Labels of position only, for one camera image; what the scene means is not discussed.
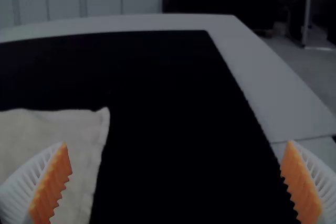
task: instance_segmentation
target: orange gripper pad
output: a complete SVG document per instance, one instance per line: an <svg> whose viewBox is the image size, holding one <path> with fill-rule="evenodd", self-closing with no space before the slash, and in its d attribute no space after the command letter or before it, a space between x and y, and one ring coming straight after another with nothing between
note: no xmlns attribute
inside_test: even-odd
<svg viewBox="0 0 336 224"><path fill-rule="evenodd" d="M57 201L62 198L61 191L66 189L64 183L69 181L71 174L68 147L63 143L50 161L29 206L34 224L50 223L49 218L54 215L54 208L58 207Z"/></svg>
<svg viewBox="0 0 336 224"><path fill-rule="evenodd" d="M290 199L295 203L297 219L302 224L316 223L322 214L322 201L307 166L292 141L287 143L280 169L281 176L285 178L284 183L288 185Z"/></svg>

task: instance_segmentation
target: white table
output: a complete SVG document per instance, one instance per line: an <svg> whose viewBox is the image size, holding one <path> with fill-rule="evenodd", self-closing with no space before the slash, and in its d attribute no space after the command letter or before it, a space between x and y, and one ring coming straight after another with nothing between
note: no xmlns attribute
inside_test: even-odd
<svg viewBox="0 0 336 224"><path fill-rule="evenodd" d="M336 119L321 100L262 40L231 15L68 19L0 30L0 42L108 31L199 29L212 37L271 143L336 133Z"/></svg>

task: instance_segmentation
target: floor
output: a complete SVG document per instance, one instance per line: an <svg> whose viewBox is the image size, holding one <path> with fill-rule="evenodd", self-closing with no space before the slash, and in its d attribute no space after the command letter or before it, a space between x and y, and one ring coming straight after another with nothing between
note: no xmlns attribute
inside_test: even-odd
<svg viewBox="0 0 336 224"><path fill-rule="evenodd" d="M326 41L322 29L313 26L308 49L285 37L285 26L276 23L272 38L262 38L312 89L336 116L336 47Z"/></svg>
<svg viewBox="0 0 336 224"><path fill-rule="evenodd" d="M336 116L336 46L326 40L326 33L313 26L309 30L308 48L303 49L285 37L285 25L277 23L274 36L261 39L301 77ZM298 141L336 172L335 142L336 137ZM281 163L286 143L272 144L271 147Z"/></svg>

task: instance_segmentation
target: black furniture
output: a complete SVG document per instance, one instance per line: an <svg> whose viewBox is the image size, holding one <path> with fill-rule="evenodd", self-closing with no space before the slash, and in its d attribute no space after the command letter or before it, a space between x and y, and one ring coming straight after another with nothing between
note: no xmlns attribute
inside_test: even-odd
<svg viewBox="0 0 336 224"><path fill-rule="evenodd" d="M279 164L205 31L0 44L2 110L108 106L90 223L299 223Z"/></svg>
<svg viewBox="0 0 336 224"><path fill-rule="evenodd" d="M270 30L276 18L276 0L171 0L166 12L232 14L252 30Z"/></svg>

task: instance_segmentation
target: cloth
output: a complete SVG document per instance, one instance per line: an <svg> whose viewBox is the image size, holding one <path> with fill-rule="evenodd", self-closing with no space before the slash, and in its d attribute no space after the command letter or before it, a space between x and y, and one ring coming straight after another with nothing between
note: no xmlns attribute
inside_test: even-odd
<svg viewBox="0 0 336 224"><path fill-rule="evenodd" d="M54 143L66 142L72 175L50 222L87 223L109 123L107 108L97 112L24 109L1 112L0 183L40 151Z"/></svg>

